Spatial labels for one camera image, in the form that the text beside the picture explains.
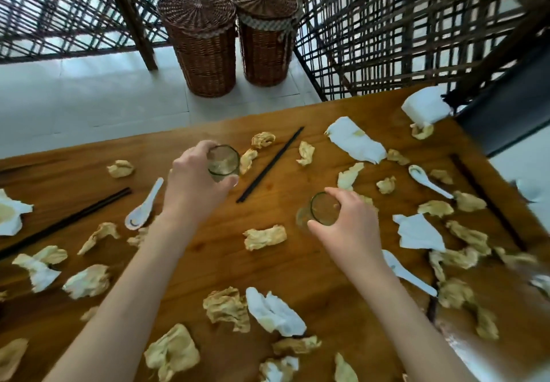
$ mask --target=white spoon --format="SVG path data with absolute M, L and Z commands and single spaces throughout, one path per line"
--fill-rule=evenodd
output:
M 449 198 L 449 199 L 454 198 L 453 195 L 450 194 L 449 192 L 445 191 L 444 189 L 441 189 L 436 184 L 431 183 L 430 180 L 428 179 L 428 175 L 426 175 L 426 172 L 420 166 L 417 166 L 415 164 L 410 165 L 409 173 L 412 176 L 412 178 L 419 184 L 422 184 L 425 187 L 431 188 L 435 192 L 439 192 L 445 198 Z
M 153 189 L 149 192 L 149 195 L 145 198 L 145 201 L 143 201 L 143 204 L 135 207 L 134 210 L 126 216 L 124 225 L 127 229 L 137 230 L 145 224 L 151 214 L 151 210 L 153 209 L 153 201 L 155 201 L 158 190 L 161 189 L 163 183 L 164 179 L 158 178 L 155 185 L 153 185 Z
M 382 254 L 384 255 L 384 260 L 386 261 L 388 266 L 393 270 L 393 273 L 395 273 L 396 276 L 403 278 L 405 281 L 409 281 L 413 285 L 422 289 L 428 295 L 431 295 L 433 297 L 437 296 L 437 291 L 433 286 L 428 285 L 426 282 L 420 280 L 419 278 L 414 276 L 412 273 L 410 273 L 407 269 L 405 269 L 403 265 L 399 263 L 397 258 L 393 255 L 393 253 L 388 252 L 387 250 L 382 250 Z

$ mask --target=glass cup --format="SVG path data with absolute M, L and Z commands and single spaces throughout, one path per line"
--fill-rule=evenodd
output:
M 228 144 L 213 147 L 206 154 L 208 172 L 219 182 L 229 175 L 239 174 L 239 153 Z
M 340 214 L 340 202 L 326 192 L 319 192 L 311 198 L 306 206 L 296 213 L 296 224 L 303 230 L 307 228 L 309 220 L 315 220 L 322 225 L 331 226 Z

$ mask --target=wicker basket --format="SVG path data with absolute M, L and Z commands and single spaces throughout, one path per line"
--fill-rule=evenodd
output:
M 231 0 L 237 6 L 246 79 L 271 87 L 286 78 L 302 16 L 300 0 Z
M 235 86 L 235 6 L 230 0 L 160 0 L 158 12 L 192 93 Z

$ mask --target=brown tabletop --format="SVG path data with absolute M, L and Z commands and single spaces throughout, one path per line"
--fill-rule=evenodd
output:
M 434 134 L 419 141 L 410 134 L 410 120 L 400 106 L 418 87 L 363 97 L 320 103 L 283 111 L 249 115 L 236 120 L 146 134 L 124 139 L 13 157 L 0 161 L 0 188 L 11 198 L 34 204 L 24 215 L 24 226 L 16 237 L 0 237 L 0 248 L 9 246 L 59 219 L 76 212 L 126 186 L 134 193 L 78 221 L 24 250 L 34 254 L 49 244 L 69 253 L 59 264 L 59 278 L 47 290 L 34 294 L 26 271 L 11 265 L 13 256 L 2 261 L 0 291 L 9 299 L 0 306 L 0 346 L 14 338 L 30 339 L 30 346 L 13 381 L 38 381 L 48 372 L 84 324 L 80 316 L 98 305 L 103 296 L 71 300 L 61 290 L 68 277 L 95 263 L 106 264 L 113 281 L 131 260 L 135 248 L 126 243 L 134 232 L 123 226 L 128 212 L 140 204 L 157 177 L 166 177 L 172 161 L 201 139 L 228 143 L 241 154 L 251 137 L 262 131 L 277 136 L 274 145 L 259 152 L 252 169 L 241 178 L 229 198 L 203 224 L 179 262 L 161 303 L 150 341 L 158 339 L 175 323 L 190 330 L 200 352 L 201 363 L 176 374 L 174 381 L 254 381 L 261 361 L 272 356 L 270 343 L 278 339 L 252 319 L 248 334 L 233 333 L 228 323 L 212 325 L 202 307 L 204 297 L 228 286 L 242 293 L 255 286 L 262 293 L 273 291 L 287 302 L 307 324 L 306 335 L 317 335 L 323 346 L 300 357 L 296 381 L 330 381 L 333 358 L 340 352 L 353 366 L 360 380 L 398 381 L 402 365 L 380 324 L 354 287 L 333 264 L 321 244 L 295 225 L 296 211 L 325 186 L 335 186 L 338 172 L 355 163 L 323 135 L 342 115 L 386 149 L 397 149 L 425 170 L 446 169 L 455 179 L 452 191 L 484 193 L 490 209 L 452 216 L 461 224 L 483 231 L 490 243 L 511 252 L 524 247 L 543 260 L 550 260 L 548 235 L 521 201 L 518 193 L 499 176 L 479 149 L 453 120 L 436 124 Z M 274 168 L 243 203 L 235 200 L 258 175 L 299 126 L 305 126 Z M 300 140 L 315 148 L 313 163 L 302 167 Z M 106 166 L 116 159 L 129 160 L 136 172 L 121 179 L 111 178 Z M 397 178 L 396 191 L 381 195 L 375 183 Z M 424 250 L 399 246 L 397 224 L 392 215 L 412 215 L 416 207 L 438 194 L 414 182 L 406 167 L 387 160 L 379 165 L 365 163 L 354 189 L 374 199 L 380 209 L 384 248 L 425 282 L 433 273 Z M 162 197 L 155 203 L 155 213 Z M 99 223 L 119 225 L 122 239 L 108 237 L 84 256 L 76 253 Z M 451 236 L 439 219 L 429 218 L 443 234 L 448 248 L 463 246 Z M 242 233 L 285 225 L 288 240 L 278 246 L 247 252 Z M 475 334 L 473 318 L 464 311 L 437 309 L 436 325 L 449 339 L 468 366 L 482 381 L 534 380 L 550 362 L 550 301 L 527 284 L 542 263 L 510 271 L 494 259 L 484 259 L 474 269 L 451 270 L 476 291 L 479 302 L 498 317 L 500 340 L 481 340 Z M 419 307 L 426 309 L 430 297 L 403 282 Z M 153 372 L 142 361 L 136 380 L 148 381 Z

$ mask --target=glass rim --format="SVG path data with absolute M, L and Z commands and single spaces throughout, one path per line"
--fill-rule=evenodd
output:
M 235 175 L 235 171 L 239 169 L 239 162 L 240 162 L 240 155 L 239 155 L 239 152 L 237 152 L 237 150 L 235 150 L 232 146 L 228 145 L 228 144 L 218 144 L 217 146 L 214 146 L 212 148 L 209 149 L 209 152 L 216 149 L 216 148 L 229 148 L 231 150 L 233 150 L 233 152 L 236 154 L 237 156 L 237 166 L 235 167 L 234 170 L 232 170 L 231 172 L 229 173 L 218 173 L 218 172 L 212 172 L 210 170 L 210 166 L 207 167 L 208 169 L 208 172 L 210 173 L 210 175 L 216 175 L 216 176 L 229 176 L 229 175 Z
M 321 194 L 326 194 L 328 196 L 330 196 L 331 198 L 333 198 L 334 200 L 336 200 L 336 202 L 338 203 L 338 205 L 340 206 L 341 208 L 341 204 L 340 204 L 340 201 L 338 201 L 338 199 L 336 197 L 333 197 L 332 195 L 330 195 L 328 192 L 326 191 L 319 191 L 318 193 L 316 193 L 314 196 L 311 197 L 311 200 L 310 200 L 310 204 L 309 204 L 309 211 L 311 212 L 311 216 L 313 217 L 313 219 L 315 221 L 317 221 L 318 223 L 322 224 L 322 225 L 326 225 L 324 224 L 320 219 L 318 219 L 315 215 L 315 212 L 313 211 L 313 201 L 315 201 L 315 198 L 317 198 L 319 195 Z

